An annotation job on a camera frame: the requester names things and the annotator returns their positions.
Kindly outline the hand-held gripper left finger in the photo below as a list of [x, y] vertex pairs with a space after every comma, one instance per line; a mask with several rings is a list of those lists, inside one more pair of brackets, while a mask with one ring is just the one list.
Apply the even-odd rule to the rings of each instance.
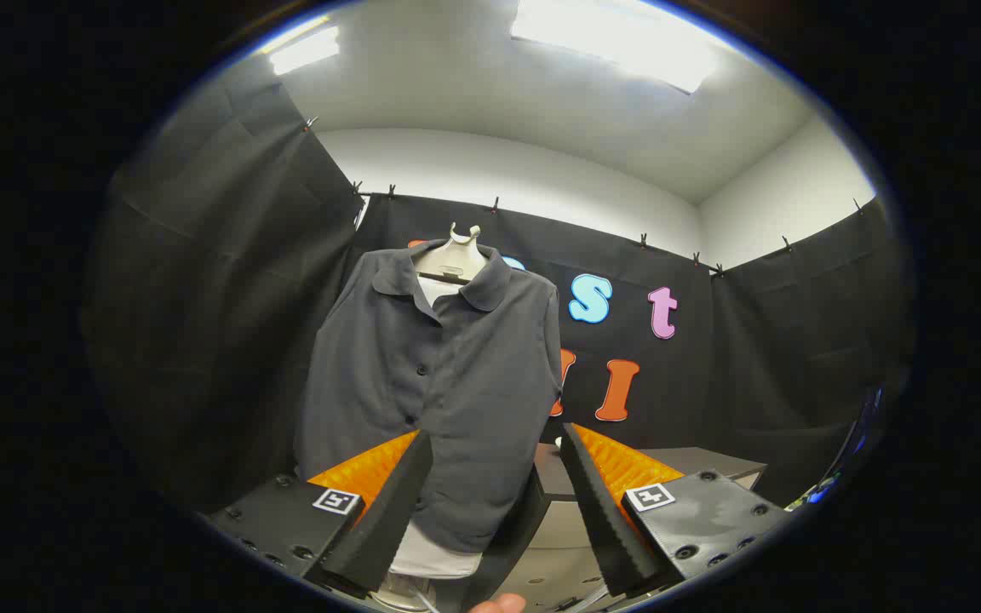
[[385, 581], [432, 465], [431, 438], [416, 430], [314, 478], [277, 474], [202, 519], [292, 581], [366, 597]]

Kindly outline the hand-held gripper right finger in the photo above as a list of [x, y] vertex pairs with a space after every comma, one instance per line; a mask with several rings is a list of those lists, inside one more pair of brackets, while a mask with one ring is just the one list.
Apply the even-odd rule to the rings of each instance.
[[793, 520], [719, 470], [685, 473], [579, 424], [562, 427], [558, 451], [611, 596], [724, 573]]

